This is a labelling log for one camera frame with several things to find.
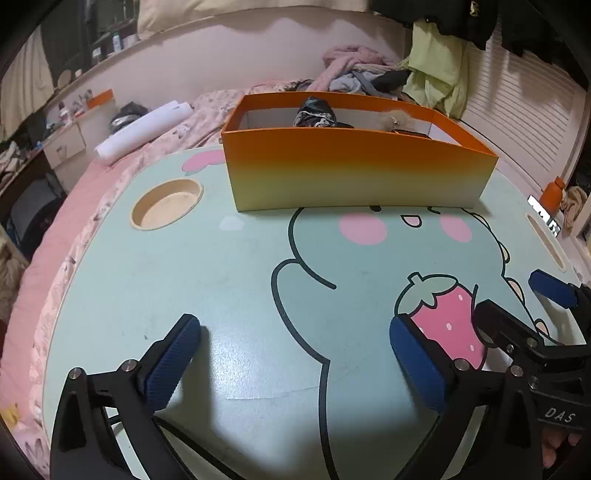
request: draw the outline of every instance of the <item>table top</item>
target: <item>table top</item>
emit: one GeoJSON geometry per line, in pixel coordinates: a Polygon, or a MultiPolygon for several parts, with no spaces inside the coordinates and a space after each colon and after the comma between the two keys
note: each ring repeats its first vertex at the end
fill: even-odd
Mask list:
{"type": "MultiPolygon", "coordinates": [[[[202,345],[161,415],[246,478],[391,480],[435,420],[390,347],[394,314],[409,313],[450,356],[476,368],[506,365],[470,322],[473,305],[485,299],[549,338],[583,341],[570,313],[528,287],[536,268],[577,279],[551,238],[564,262],[558,267],[528,220],[535,213],[502,174],[494,172],[470,211],[238,213],[222,155],[208,147],[162,159],[106,217],[53,336],[43,399],[48,433],[71,368],[114,370],[192,313],[202,345]],[[198,170],[190,177],[204,187],[199,204],[165,228],[132,228],[134,203],[183,177],[188,161],[198,170]]],[[[146,478],[125,433],[116,432],[132,472],[146,478]]],[[[223,478],[173,444],[199,478],[223,478]]]]}

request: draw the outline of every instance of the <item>blue gripper pad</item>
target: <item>blue gripper pad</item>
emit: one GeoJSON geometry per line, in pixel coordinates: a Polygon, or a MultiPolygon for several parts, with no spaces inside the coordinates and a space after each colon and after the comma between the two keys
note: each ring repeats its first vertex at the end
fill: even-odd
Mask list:
{"type": "Polygon", "coordinates": [[[390,323],[390,345],[425,405],[441,414],[445,409],[445,380],[399,317],[390,323]]]}
{"type": "Polygon", "coordinates": [[[148,407],[153,410],[166,408],[174,389],[177,388],[189,362],[201,342],[201,325],[197,317],[191,317],[172,340],[160,360],[144,380],[144,397],[148,407]]]}
{"type": "Polygon", "coordinates": [[[578,300],[573,289],[542,270],[534,270],[528,283],[533,291],[540,293],[564,309],[572,309],[577,306],[578,300]]]}

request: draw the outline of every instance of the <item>white paper roll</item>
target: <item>white paper roll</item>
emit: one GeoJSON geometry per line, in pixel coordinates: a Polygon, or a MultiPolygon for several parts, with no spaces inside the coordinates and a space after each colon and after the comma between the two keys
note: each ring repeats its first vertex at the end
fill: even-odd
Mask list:
{"type": "Polygon", "coordinates": [[[188,103],[178,103],[176,100],[157,108],[97,145],[95,150],[100,162],[111,165],[146,142],[176,127],[192,114],[193,109],[188,103]]]}

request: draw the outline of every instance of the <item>pink blanket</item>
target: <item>pink blanket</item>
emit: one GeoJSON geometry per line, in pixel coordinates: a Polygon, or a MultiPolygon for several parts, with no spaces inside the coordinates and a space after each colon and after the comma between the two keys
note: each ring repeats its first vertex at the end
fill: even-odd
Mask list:
{"type": "Polygon", "coordinates": [[[327,92],[335,78],[351,71],[353,67],[363,64],[373,66],[387,66],[394,69],[393,61],[388,60],[381,53],[363,45],[341,45],[328,50],[322,57],[326,70],[312,82],[307,92],[327,92]]]}
{"type": "MultiPolygon", "coordinates": [[[[76,184],[23,276],[0,364],[0,408],[17,403],[25,419],[39,426],[43,451],[48,452],[40,427],[43,381],[57,315],[77,263],[115,200],[143,168],[163,156],[219,145],[220,131],[244,94],[281,91],[287,85],[274,83],[201,95],[193,102],[195,113],[182,124],[110,168],[91,163],[76,184]]],[[[38,459],[31,460],[38,464],[38,459]]]]}

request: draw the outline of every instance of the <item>cable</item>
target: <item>cable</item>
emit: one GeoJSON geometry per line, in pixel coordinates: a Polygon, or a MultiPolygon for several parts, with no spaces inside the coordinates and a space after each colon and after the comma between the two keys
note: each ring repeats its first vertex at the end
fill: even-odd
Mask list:
{"type": "MultiPolygon", "coordinates": [[[[154,421],[156,425],[160,426],[164,430],[168,431],[172,435],[174,435],[178,440],[183,442],[187,447],[189,447],[192,451],[198,454],[201,458],[203,458],[207,463],[213,465],[217,468],[221,473],[226,475],[230,480],[246,480],[243,476],[236,473],[232,470],[228,465],[223,463],[221,460],[218,460],[214,455],[209,453],[205,448],[199,445],[195,440],[193,440],[187,433],[182,431],[181,428],[173,425],[168,420],[164,420],[161,417],[154,416],[154,421]]],[[[109,424],[111,426],[120,423],[121,416],[115,415],[109,418],[109,424]]]]}

